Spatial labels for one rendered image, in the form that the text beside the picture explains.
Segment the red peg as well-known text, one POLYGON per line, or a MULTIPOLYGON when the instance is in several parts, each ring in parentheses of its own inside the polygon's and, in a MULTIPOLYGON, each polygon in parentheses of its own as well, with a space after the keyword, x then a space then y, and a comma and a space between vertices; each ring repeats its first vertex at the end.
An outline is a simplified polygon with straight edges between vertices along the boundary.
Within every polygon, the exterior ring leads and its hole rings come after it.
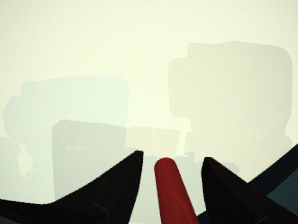
POLYGON ((200 224, 176 163, 162 157, 154 164, 161 224, 200 224))

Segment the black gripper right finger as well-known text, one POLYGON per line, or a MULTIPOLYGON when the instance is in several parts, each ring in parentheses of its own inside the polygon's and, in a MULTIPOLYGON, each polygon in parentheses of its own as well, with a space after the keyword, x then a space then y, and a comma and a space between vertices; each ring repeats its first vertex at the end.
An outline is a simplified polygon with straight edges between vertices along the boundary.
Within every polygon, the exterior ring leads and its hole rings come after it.
POLYGON ((213 157, 204 157, 201 176, 210 224, 298 224, 297 214, 263 196, 213 157))

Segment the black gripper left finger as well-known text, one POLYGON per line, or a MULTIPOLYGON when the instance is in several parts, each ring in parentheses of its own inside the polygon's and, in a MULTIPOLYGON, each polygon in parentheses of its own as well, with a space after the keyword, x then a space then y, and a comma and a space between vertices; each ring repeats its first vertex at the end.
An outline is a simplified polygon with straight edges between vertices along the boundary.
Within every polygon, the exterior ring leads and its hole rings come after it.
POLYGON ((133 151, 104 175, 49 204, 0 198, 0 224, 129 224, 144 152, 133 151))

